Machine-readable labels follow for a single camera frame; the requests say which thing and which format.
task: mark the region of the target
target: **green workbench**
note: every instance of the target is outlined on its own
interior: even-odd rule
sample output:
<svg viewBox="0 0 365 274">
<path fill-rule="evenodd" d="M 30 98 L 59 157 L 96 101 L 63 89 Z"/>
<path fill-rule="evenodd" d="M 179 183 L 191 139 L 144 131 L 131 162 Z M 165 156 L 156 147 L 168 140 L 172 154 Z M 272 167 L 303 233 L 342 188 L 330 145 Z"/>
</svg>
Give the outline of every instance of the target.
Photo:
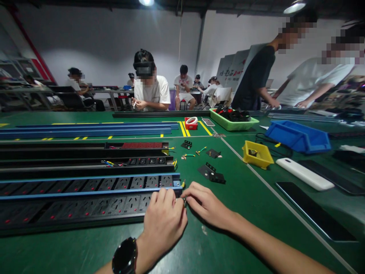
<svg viewBox="0 0 365 274">
<path fill-rule="evenodd" d="M 217 125 L 204 128 L 199 124 L 197 131 L 184 129 L 172 131 L 171 135 L 106 136 L 47 139 L 12 140 L 12 142 L 169 142 L 176 149 L 171 153 L 178 159 L 178 169 L 187 186 L 191 181 L 209 187 L 230 209 L 238 212 L 253 224 L 279 238 L 292 247 L 332 269 L 336 273 L 365 273 L 365 199 L 363 196 L 346 195 L 337 188 L 319 193 L 276 164 L 270 170 L 246 165 L 242 161 L 245 140 L 255 141 L 255 135 L 265 132 L 259 125 L 269 126 L 268 117 L 258 117 L 259 124 L 246 132 L 227 132 Z M 112 123 L 183 121 L 183 118 L 131 118 L 114 119 L 109 112 L 98 113 L 16 113 L 0 116 L 1 128 L 20 124 L 52 123 Z M 346 127 L 333 124 L 312 123 L 312 127 L 326 131 L 346 131 Z M 225 137 L 214 137 L 214 131 Z M 207 154 L 181 160 L 187 150 L 180 147 L 184 140 L 193 143 L 192 151 L 204 146 L 222 152 L 222 158 L 213 159 Z M 339 145 L 361 145 L 361 139 L 332 143 Z M 313 159 L 336 170 L 365 187 L 362 174 L 350 170 L 350 166 L 331 157 L 332 152 L 304 156 L 294 153 L 295 161 Z M 217 172 L 223 173 L 226 184 L 205 179 L 197 169 L 209 162 Z M 275 186 L 275 182 L 289 181 L 298 185 L 335 219 L 345 226 L 360 242 L 336 243 L 316 229 Z M 188 225 L 182 239 L 174 249 L 161 259 L 152 273 L 271 273 L 272 270 L 252 251 L 230 235 L 222 234 L 188 209 Z M 138 237 L 142 223 L 107 226 L 57 233 L 44 233 L 0 239 L 1 273 L 93 273 L 111 260 L 119 243 L 129 237 Z"/>
</svg>

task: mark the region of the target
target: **black t-shirt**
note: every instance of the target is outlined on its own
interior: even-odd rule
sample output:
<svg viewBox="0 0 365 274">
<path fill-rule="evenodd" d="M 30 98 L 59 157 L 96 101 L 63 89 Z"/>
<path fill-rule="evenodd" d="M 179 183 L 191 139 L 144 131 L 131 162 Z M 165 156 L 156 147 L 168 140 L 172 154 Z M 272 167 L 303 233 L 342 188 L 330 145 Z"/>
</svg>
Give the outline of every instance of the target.
<svg viewBox="0 0 365 274">
<path fill-rule="evenodd" d="M 261 98 L 257 92 L 266 86 L 271 67 L 275 62 L 273 46 L 263 47 L 248 65 L 242 81 L 232 101 L 232 108 L 241 110 L 259 110 Z"/>
</svg>

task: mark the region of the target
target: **ceiling light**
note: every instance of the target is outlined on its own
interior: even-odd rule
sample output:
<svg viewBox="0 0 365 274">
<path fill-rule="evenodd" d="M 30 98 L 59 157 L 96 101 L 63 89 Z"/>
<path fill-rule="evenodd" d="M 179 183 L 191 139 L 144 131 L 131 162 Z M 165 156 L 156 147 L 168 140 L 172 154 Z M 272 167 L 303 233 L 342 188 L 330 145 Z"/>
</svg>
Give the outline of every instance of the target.
<svg viewBox="0 0 365 274">
<path fill-rule="evenodd" d="M 303 0 L 296 0 L 292 3 L 292 5 L 284 10 L 285 14 L 290 14 L 297 12 L 298 10 L 301 10 L 304 8 L 306 3 Z"/>
<path fill-rule="evenodd" d="M 155 0 L 140 0 L 140 3 L 144 6 L 152 6 L 155 3 Z"/>
</svg>

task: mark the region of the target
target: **yellow plastic bin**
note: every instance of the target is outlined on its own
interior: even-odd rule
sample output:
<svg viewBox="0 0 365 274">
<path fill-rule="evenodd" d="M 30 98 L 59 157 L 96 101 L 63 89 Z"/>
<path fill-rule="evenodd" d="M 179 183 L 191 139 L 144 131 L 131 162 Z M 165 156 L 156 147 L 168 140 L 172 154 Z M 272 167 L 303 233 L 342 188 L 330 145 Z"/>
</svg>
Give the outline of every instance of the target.
<svg viewBox="0 0 365 274">
<path fill-rule="evenodd" d="M 266 170 L 266 168 L 270 164 L 274 163 L 274 160 L 271 157 L 269 149 L 265 145 L 261 145 L 250 141 L 245 141 L 244 147 L 242 149 L 243 149 L 243 161 L 246 164 L 253 164 Z M 248 153 L 249 149 L 256 150 L 257 156 L 250 155 Z"/>
</svg>

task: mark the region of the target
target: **red container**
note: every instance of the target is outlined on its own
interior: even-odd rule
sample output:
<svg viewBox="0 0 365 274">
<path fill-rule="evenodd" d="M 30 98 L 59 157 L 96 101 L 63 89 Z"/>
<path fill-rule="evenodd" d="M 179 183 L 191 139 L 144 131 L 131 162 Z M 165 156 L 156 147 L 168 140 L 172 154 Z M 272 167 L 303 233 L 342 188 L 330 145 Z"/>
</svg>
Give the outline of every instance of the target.
<svg viewBox="0 0 365 274">
<path fill-rule="evenodd" d="M 186 121 L 189 120 L 190 117 L 185 117 L 185 129 L 187 130 L 197 130 L 198 129 L 198 122 L 195 124 L 186 124 Z"/>
</svg>

